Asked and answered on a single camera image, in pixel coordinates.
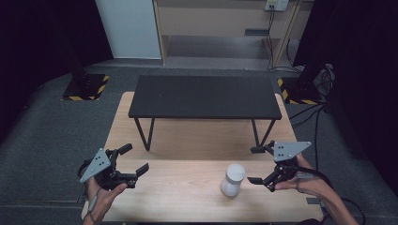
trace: hand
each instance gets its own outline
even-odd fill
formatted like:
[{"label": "hand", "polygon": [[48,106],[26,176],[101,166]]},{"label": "hand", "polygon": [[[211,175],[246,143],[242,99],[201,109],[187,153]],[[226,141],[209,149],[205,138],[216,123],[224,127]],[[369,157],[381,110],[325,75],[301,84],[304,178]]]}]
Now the hand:
[{"label": "hand", "polygon": [[[298,165],[312,169],[310,163],[302,156],[297,155]],[[352,217],[341,197],[324,180],[319,177],[298,179],[297,177],[276,184],[275,189],[296,189],[298,192],[314,195],[319,198],[328,209],[330,216],[338,225],[358,225]]]},{"label": "hand", "polygon": [[83,224],[98,224],[102,222],[105,214],[111,208],[111,205],[114,202],[116,196],[123,193],[126,188],[127,184],[120,184],[115,189],[108,191],[102,189],[97,183],[96,179],[94,177],[91,177],[87,181],[88,200],[90,201],[90,203],[92,203],[94,197],[97,195],[97,201],[94,205],[93,211],[91,212],[91,216],[87,215],[84,218]]},{"label": "hand", "polygon": [[[298,165],[300,167],[312,169],[310,163],[304,158],[302,154],[298,154],[297,158]],[[332,190],[332,188],[319,177],[306,179],[298,179],[297,177],[295,177],[291,180],[276,184],[275,189],[296,189],[298,192],[314,195],[318,198],[322,197],[321,195],[323,192],[325,192],[325,190]]]}]

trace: white wall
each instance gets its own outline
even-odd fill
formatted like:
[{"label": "white wall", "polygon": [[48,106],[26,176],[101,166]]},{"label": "white wall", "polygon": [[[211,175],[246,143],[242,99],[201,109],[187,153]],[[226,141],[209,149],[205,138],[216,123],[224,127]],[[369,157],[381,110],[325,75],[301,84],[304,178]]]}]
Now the white wall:
[{"label": "white wall", "polygon": [[114,58],[161,59],[152,0],[96,0]]}]

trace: finger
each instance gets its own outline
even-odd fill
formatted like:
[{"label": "finger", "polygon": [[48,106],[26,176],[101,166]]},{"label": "finger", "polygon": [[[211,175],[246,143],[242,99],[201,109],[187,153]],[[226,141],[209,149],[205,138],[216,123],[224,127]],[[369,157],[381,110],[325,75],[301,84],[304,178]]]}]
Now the finger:
[{"label": "finger", "polygon": [[90,179],[88,179],[88,181],[87,181],[88,199],[91,200],[92,198],[94,198],[94,196],[96,196],[99,188],[100,188],[100,186],[94,177],[91,177]]},{"label": "finger", "polygon": [[111,199],[114,200],[116,198],[117,195],[123,193],[123,191],[127,188],[127,184],[123,183],[118,185],[117,187],[115,187],[115,189],[113,189],[111,191]]},{"label": "finger", "polygon": [[300,167],[305,167],[305,168],[308,168],[308,169],[312,169],[313,168],[311,166],[311,164],[305,159],[305,157],[302,154],[298,154],[297,158],[298,158],[298,165]]},{"label": "finger", "polygon": [[294,189],[297,186],[297,181],[285,181],[275,185],[276,190]]}]

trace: human hand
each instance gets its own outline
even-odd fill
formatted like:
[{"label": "human hand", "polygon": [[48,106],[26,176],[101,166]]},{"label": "human hand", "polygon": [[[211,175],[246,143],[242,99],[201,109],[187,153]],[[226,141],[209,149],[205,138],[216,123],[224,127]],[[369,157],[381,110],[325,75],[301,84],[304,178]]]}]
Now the human hand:
[{"label": "human hand", "polygon": [[[298,154],[297,158],[298,158],[298,165],[300,167],[312,169],[312,166],[304,158],[302,154]],[[319,177],[305,178],[305,179],[298,179],[297,177],[295,177],[291,180],[276,184],[275,189],[276,190],[296,189],[298,192],[314,195],[318,198],[321,198],[326,190],[327,191],[332,190],[332,188]]]},{"label": "human hand", "polygon": [[108,191],[102,189],[94,177],[87,181],[88,200],[92,203],[97,196],[94,208],[84,217],[84,225],[99,224],[111,208],[116,196],[123,193],[127,184],[120,184],[115,189]]}]

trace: black stand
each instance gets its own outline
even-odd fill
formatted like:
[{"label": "black stand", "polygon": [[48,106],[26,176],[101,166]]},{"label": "black stand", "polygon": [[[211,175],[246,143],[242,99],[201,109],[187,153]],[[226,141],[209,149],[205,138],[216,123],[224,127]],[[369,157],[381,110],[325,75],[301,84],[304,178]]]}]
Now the black stand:
[{"label": "black stand", "polygon": [[85,74],[82,78],[73,76],[62,95],[64,100],[96,100],[100,97],[109,77],[104,74]]},{"label": "black stand", "polygon": [[338,30],[344,4],[345,0],[340,1],[337,8],[334,9],[333,14],[320,34],[319,41],[314,46],[314,52],[310,55],[308,64],[300,76],[298,78],[281,78],[280,85],[281,83],[283,84],[289,99],[296,102],[305,100],[317,102],[322,100],[317,88],[314,86],[314,79],[325,68],[325,64],[329,60],[336,42],[339,40]]},{"label": "black stand", "polygon": [[30,1],[37,11],[48,19],[49,33],[54,38],[54,45],[58,49],[73,78],[65,90],[64,100],[95,100],[98,99],[108,81],[104,74],[87,74],[57,20],[52,8],[45,0]]}]

